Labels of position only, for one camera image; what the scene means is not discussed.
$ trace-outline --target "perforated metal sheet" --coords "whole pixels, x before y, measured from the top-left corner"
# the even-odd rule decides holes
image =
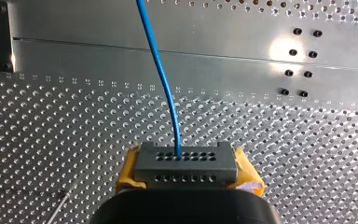
[[[286,223],[358,222],[358,111],[191,95],[178,109],[183,144],[245,146]],[[172,144],[167,110],[161,92],[134,94],[124,84],[0,77],[0,188],[54,192],[78,179],[57,223],[85,223],[113,195],[125,148]],[[13,213],[8,203],[0,201],[2,223]],[[43,204],[40,214],[51,210]],[[31,214],[25,222],[42,223]]]
[[[245,146],[284,223],[358,223],[358,1],[175,3],[147,6],[183,144]],[[46,222],[61,190],[71,197],[55,223],[87,223],[113,196],[126,148],[173,142],[134,1],[9,9],[19,72],[0,73],[0,223]]]

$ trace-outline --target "metal plate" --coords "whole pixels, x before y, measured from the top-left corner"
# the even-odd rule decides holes
[[[0,188],[68,189],[72,197],[57,223],[86,223],[99,204],[114,194],[126,148],[142,141],[172,145],[168,107],[150,55],[38,42],[16,46],[21,49],[18,63],[24,73],[0,74],[0,124],[4,125],[0,129],[4,136],[0,137]],[[42,58],[35,57],[41,52]],[[173,71],[170,67],[176,63],[166,57]],[[101,60],[87,63],[91,58]],[[126,63],[128,59],[140,63],[132,66]],[[36,74],[41,65],[42,75]],[[191,63],[188,69],[197,71]],[[179,82],[186,76],[192,74],[182,73],[173,80]],[[248,94],[203,94],[194,90],[209,90],[212,82],[191,80],[179,82],[181,92],[175,94],[184,145],[229,141],[245,146],[268,185],[267,199],[286,223],[358,221],[358,109],[296,105],[298,101],[284,105],[264,98],[253,102]],[[234,83],[229,74],[225,83]],[[17,141],[13,142],[12,133],[6,131],[17,122]],[[18,150],[2,152],[1,147]]]
[[[165,50],[183,144],[245,146],[285,223],[358,223],[358,24],[336,19],[351,8],[358,15],[358,2],[286,2],[277,16],[269,7],[260,13],[267,2],[162,2],[148,9]],[[319,20],[284,16],[295,4],[313,5],[307,15],[323,6],[340,11],[332,21],[323,13]],[[46,41],[14,41],[20,72],[0,73],[0,190],[44,192],[51,203],[21,212],[0,200],[0,223],[21,223],[9,217],[28,212],[26,223],[43,223],[48,215],[40,214],[51,213],[52,195],[62,189],[72,196],[55,223],[87,223],[113,196],[126,148],[173,142],[135,4],[25,0],[9,7],[15,37]],[[303,34],[294,36],[295,27]],[[314,29],[323,36],[312,36]],[[281,54],[292,47],[319,56]],[[277,94],[279,88],[290,95]],[[310,97],[299,97],[301,90]]]
[[[12,2],[17,38],[148,49],[134,0]],[[163,51],[358,68],[357,0],[149,2]],[[293,34],[297,27],[302,35]],[[314,37],[314,30],[324,34]],[[290,49],[297,49],[296,57]],[[311,50],[319,53],[316,59],[308,57]]]

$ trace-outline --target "black screw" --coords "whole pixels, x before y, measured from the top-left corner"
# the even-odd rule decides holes
[[[313,32],[313,35],[316,36],[316,37],[321,37],[322,34],[323,34],[323,32],[320,31],[320,30],[316,30],[316,31]]]
[[[316,58],[318,57],[318,53],[315,51],[310,51],[310,53],[308,54],[308,56],[310,56],[310,58]]]
[[[301,91],[299,95],[302,97],[308,97],[308,93],[306,91]]]
[[[300,28],[296,28],[293,30],[293,34],[295,35],[301,35],[302,34],[302,30]]]
[[[312,77],[312,72],[306,71],[306,72],[304,73],[304,77]]]
[[[0,13],[5,13],[5,12],[6,12],[6,7],[0,6]]]
[[[2,68],[5,69],[5,70],[9,70],[11,68],[11,63],[4,63],[2,64]]]
[[[297,50],[296,49],[291,49],[289,50],[289,54],[292,56],[296,56],[297,55]]]
[[[293,76],[293,71],[292,70],[286,70],[285,72],[284,72],[284,74],[287,76],[287,77],[292,77]]]
[[[282,94],[282,95],[288,95],[288,94],[289,94],[289,90],[287,90],[287,89],[281,89],[281,94]]]

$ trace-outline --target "metallic surface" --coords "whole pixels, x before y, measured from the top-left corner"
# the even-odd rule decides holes
[[[11,2],[15,37],[148,49],[133,0]],[[267,2],[151,0],[146,5],[160,50],[358,68],[357,0]],[[293,34],[297,27],[302,35]],[[316,29],[323,31],[321,37],[312,35]],[[298,51],[296,57],[290,49]],[[316,59],[308,57],[311,50],[319,53]]]
[[[62,190],[53,223],[87,223],[126,148],[172,146],[135,2],[74,2],[10,1],[19,72],[0,73],[0,223],[47,222]],[[285,223],[358,223],[358,2],[256,2],[147,4],[183,145],[245,146]],[[324,6],[332,20],[314,19]]]
[[[237,179],[234,151],[229,142],[216,147],[182,147],[175,157],[173,147],[143,142],[135,165],[136,181],[148,189],[216,189]]]

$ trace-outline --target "metal panel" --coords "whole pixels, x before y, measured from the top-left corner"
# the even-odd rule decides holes
[[[15,37],[147,49],[134,1],[12,2]],[[358,1],[244,2],[152,0],[147,6],[161,50],[358,68]],[[302,35],[293,34],[297,27]],[[315,30],[323,35],[313,36]]]
[[[55,194],[0,189],[0,223],[42,224],[57,205]]]
[[[72,196],[55,222],[86,223],[114,194],[126,148],[143,141],[172,145],[168,107],[151,56],[141,50],[24,41],[16,41],[15,50],[23,73],[0,74],[0,188],[67,189]],[[180,90],[175,96],[184,145],[229,141],[245,146],[267,183],[267,199],[285,223],[358,222],[358,108],[233,94],[247,88],[263,93],[283,85],[283,80],[273,82],[277,76],[263,73],[270,71],[269,63],[175,53],[164,53],[163,60]],[[341,72],[357,81],[358,73],[351,70],[311,68],[331,70],[336,84]],[[228,69],[233,70],[222,76]],[[323,96],[311,90],[335,82],[311,86],[310,96]],[[350,87],[342,85],[344,91]],[[15,143],[13,123],[29,127],[15,132]]]

